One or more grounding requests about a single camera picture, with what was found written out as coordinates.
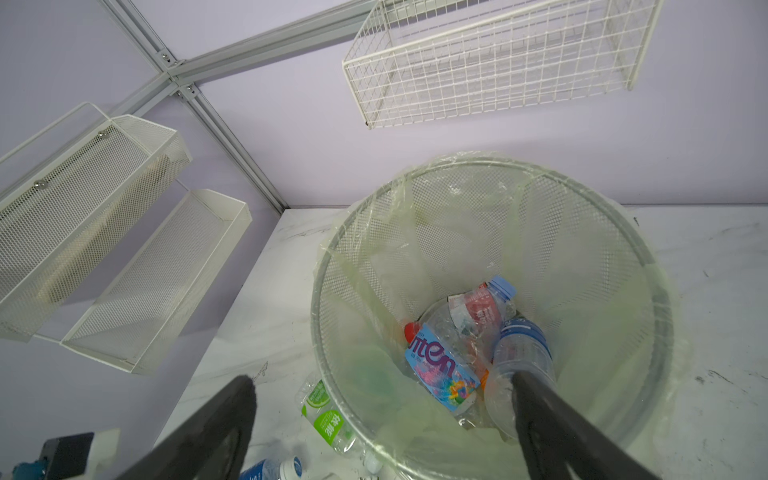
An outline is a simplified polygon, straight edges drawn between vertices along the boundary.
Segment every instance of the white mesh shelf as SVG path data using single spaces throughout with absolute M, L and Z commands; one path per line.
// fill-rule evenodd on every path
M 152 373 L 250 221 L 244 202 L 192 190 L 61 344 L 128 372 Z
M 100 120 L 73 130 L 91 108 Z M 190 162 L 175 130 L 91 104 L 0 159 L 0 177 L 41 158 L 0 196 L 0 337 L 25 342 Z
M 379 0 L 344 62 L 369 128 L 631 90 L 663 0 Z

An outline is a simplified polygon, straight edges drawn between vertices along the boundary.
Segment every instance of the blue bottle cap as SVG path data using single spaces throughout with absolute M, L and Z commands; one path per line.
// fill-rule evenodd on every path
M 513 296 L 518 292 L 511 283 L 509 283 L 503 276 L 497 275 L 491 278 L 491 281 L 488 282 L 489 284 L 493 285 L 496 290 L 498 290 L 503 296 L 506 296 L 504 299 L 505 302 L 508 302 L 512 299 Z

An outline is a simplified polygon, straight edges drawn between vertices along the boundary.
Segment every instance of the marble surface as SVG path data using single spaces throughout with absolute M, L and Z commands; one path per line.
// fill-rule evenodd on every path
M 768 472 L 768 207 L 634 207 L 632 214 L 678 288 L 690 365 L 667 431 L 664 478 L 764 478 Z M 315 361 L 310 300 L 318 245 L 339 213 L 287 210 L 158 441 L 234 376 L 257 386 L 244 466 L 299 455 L 308 480 L 367 473 L 336 455 L 299 415 L 295 395 Z M 386 469 L 382 480 L 393 478 Z

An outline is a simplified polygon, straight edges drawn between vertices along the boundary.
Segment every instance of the aluminum frame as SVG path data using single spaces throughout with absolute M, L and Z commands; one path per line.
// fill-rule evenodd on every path
M 376 0 L 352 0 L 186 61 L 178 61 L 171 54 L 131 0 L 99 2 L 158 71 L 155 78 L 121 102 L 110 114 L 142 116 L 168 95 L 177 94 L 187 102 L 195 116 L 273 209 L 281 214 L 288 208 L 288 203 L 194 82 L 226 77 L 352 40 L 368 18 Z M 462 4 L 459 0 L 432 2 L 445 7 L 454 5 L 456 8 L 460 8 Z M 398 0 L 392 0 L 392 14 L 397 18 L 404 18 L 409 13 L 400 3 Z
M 176 59 L 131 0 L 99 0 L 99 2 L 136 44 L 144 57 L 158 70 L 157 76 L 121 102 L 110 114 L 115 116 L 129 113 L 141 116 L 168 95 L 177 94 L 270 206 L 278 214 L 282 214 L 288 208 L 288 203 L 280 196 L 197 86 L 192 83 L 181 84 L 168 73 L 169 67 L 176 63 Z

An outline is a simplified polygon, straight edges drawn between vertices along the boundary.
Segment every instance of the bottle cap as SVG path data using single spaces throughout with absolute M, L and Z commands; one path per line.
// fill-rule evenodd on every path
M 505 302 L 508 302 L 509 300 L 512 300 L 512 297 L 515 296 L 515 294 L 518 292 L 511 283 L 509 283 L 505 278 L 501 275 L 494 276 L 491 278 L 491 281 L 488 282 L 491 285 L 493 285 L 496 290 L 501 292 L 502 295 L 506 296 L 504 299 Z
M 369 450 L 366 452 L 366 456 L 362 459 L 362 466 L 366 467 L 369 472 L 371 472 L 371 475 L 376 475 L 379 473 L 379 470 L 382 469 L 382 463 L 381 461 L 376 457 L 376 454 L 373 453 L 373 451 Z
M 293 457 L 280 464 L 280 480 L 299 480 L 301 478 L 301 460 Z
M 416 338 L 416 333 L 419 333 L 419 330 L 421 329 L 422 326 L 416 322 L 407 323 L 405 328 L 403 328 L 403 333 L 406 335 L 406 342 L 411 343 L 413 339 Z

